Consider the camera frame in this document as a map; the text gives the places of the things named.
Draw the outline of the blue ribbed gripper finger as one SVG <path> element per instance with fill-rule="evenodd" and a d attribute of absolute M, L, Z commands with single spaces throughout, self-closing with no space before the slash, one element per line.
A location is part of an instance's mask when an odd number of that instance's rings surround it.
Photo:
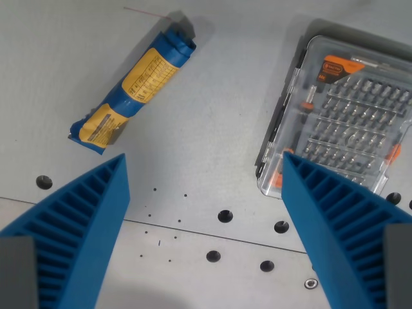
<path fill-rule="evenodd" d="M 384 229 L 411 215 L 349 179 L 283 155 L 281 198 L 332 308 L 387 308 Z"/>
<path fill-rule="evenodd" d="M 94 308 L 130 202 L 120 154 L 61 187 L 1 230 L 35 245 L 39 308 Z"/>

